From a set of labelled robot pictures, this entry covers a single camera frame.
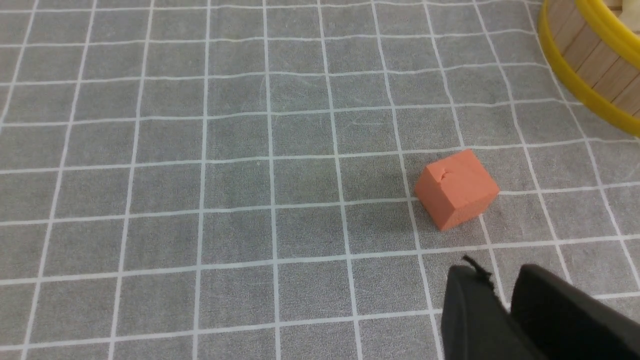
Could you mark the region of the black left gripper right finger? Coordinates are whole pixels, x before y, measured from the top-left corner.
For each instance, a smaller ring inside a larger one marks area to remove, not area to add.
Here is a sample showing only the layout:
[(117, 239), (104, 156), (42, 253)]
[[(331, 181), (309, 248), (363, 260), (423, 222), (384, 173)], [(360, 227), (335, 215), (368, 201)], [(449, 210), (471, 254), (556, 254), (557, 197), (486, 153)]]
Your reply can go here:
[(510, 315), (549, 360), (637, 360), (640, 326), (537, 264), (519, 269)]

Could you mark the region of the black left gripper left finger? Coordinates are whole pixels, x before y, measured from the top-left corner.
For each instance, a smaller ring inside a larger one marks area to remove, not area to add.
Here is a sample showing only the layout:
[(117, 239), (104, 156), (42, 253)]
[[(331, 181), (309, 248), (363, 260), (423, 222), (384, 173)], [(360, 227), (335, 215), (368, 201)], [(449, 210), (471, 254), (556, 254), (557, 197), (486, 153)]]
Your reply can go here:
[(452, 265), (441, 318), (446, 360), (544, 360), (495, 293), (492, 274), (470, 256)]

